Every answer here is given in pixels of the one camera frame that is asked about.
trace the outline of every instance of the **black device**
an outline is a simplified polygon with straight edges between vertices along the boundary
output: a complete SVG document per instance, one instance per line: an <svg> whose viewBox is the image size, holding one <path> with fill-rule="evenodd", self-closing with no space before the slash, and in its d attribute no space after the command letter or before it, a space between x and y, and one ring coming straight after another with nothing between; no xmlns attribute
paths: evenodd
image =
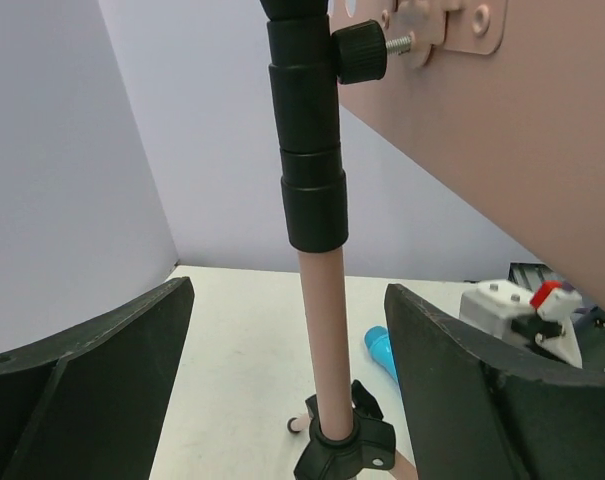
<svg viewBox="0 0 605 480"><path fill-rule="evenodd" d="M148 479L193 307L188 278L0 354L0 480Z"/></svg>

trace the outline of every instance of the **pink panel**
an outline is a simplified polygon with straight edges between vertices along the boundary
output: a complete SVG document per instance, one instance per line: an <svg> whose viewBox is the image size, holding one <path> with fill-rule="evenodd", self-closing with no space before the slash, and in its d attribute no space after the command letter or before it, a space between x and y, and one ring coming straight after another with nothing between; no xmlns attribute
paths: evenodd
<svg viewBox="0 0 605 480"><path fill-rule="evenodd" d="M394 3L360 0L350 18L344 1L334 28ZM387 38L407 34L389 23ZM494 54L408 63L342 103L605 308L605 2L510 0Z"/></svg>

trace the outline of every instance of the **metal mounting bracket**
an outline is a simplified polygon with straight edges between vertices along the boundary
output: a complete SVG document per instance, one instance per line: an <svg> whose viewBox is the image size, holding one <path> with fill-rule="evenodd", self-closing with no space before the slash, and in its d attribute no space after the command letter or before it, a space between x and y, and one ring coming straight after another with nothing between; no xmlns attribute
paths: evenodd
<svg viewBox="0 0 605 480"><path fill-rule="evenodd" d="M414 68L423 66L436 47L490 55L502 42L507 1L396 0L385 23L393 24L396 32L408 31L413 38L406 61Z"/></svg>

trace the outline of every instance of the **white wall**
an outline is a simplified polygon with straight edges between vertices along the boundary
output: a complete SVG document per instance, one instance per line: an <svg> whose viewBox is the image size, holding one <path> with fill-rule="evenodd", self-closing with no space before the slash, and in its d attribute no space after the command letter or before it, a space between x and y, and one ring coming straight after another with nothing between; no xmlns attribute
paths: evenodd
<svg viewBox="0 0 605 480"><path fill-rule="evenodd" d="M182 263L293 270L258 0L100 2ZM342 112L351 274L504 276L532 256Z"/></svg>
<svg viewBox="0 0 605 480"><path fill-rule="evenodd" d="M0 351L176 259L97 0L0 0Z"/></svg>

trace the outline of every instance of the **pink metal pole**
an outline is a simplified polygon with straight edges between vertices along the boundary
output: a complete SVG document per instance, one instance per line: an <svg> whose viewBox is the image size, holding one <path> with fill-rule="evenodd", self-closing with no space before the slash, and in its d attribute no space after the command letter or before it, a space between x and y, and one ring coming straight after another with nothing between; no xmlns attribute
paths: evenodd
<svg viewBox="0 0 605 480"><path fill-rule="evenodd" d="M298 252L313 377L322 433L343 440L353 430L342 249Z"/></svg>
<svg viewBox="0 0 605 480"><path fill-rule="evenodd" d="M395 466L389 472L396 480L418 480L418 471L400 452L395 452Z"/></svg>

